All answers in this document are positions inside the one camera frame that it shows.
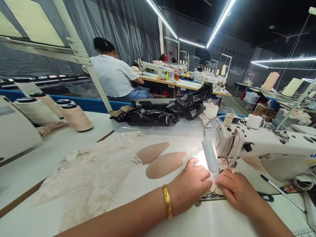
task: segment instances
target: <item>jeans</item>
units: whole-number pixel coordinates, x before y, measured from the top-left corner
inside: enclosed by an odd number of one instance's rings
[[[142,90],[140,88],[134,88],[133,91],[131,91],[129,94],[122,96],[122,97],[110,97],[108,96],[110,100],[115,101],[123,101],[123,102],[131,102],[133,100],[137,99],[149,99],[152,98],[152,94],[149,93],[148,90]]]

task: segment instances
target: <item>ceiling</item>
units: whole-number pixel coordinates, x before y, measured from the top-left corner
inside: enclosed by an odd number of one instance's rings
[[[226,0],[156,0],[159,6],[178,15],[210,27],[216,25]],[[236,0],[231,15],[221,30],[274,53],[287,57],[299,34],[309,7],[316,7],[315,0]],[[316,15],[311,15],[293,56],[301,53],[316,55]]]

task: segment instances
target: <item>black hair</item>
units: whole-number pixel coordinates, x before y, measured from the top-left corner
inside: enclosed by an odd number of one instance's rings
[[[197,70],[198,70],[198,71],[203,71],[203,67],[202,67],[201,65],[198,65],[198,66],[197,66]]]
[[[162,54],[160,57],[159,57],[159,61],[164,61],[165,60],[165,54]]]
[[[94,44],[94,48],[100,50],[101,52],[115,51],[114,45],[110,41],[104,38],[100,38],[100,37],[94,38],[93,44]]]

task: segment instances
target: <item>black plastic bag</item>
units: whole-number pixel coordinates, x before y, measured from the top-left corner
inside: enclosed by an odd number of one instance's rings
[[[132,126],[163,126],[169,127],[170,124],[176,124],[179,119],[175,114],[159,110],[146,110],[135,108],[127,113],[123,112],[119,116],[112,116],[116,122],[127,122]]]
[[[211,83],[204,83],[203,86],[190,94],[176,99],[166,108],[167,111],[175,113],[179,117],[186,116],[187,120],[193,120],[203,111],[203,101],[211,96],[213,87]]]

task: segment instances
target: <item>striped shirt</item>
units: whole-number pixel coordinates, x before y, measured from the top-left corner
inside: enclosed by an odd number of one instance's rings
[[[191,73],[190,77],[191,79],[193,79],[194,82],[201,83],[201,75],[202,75],[202,72],[194,71],[193,73]]]

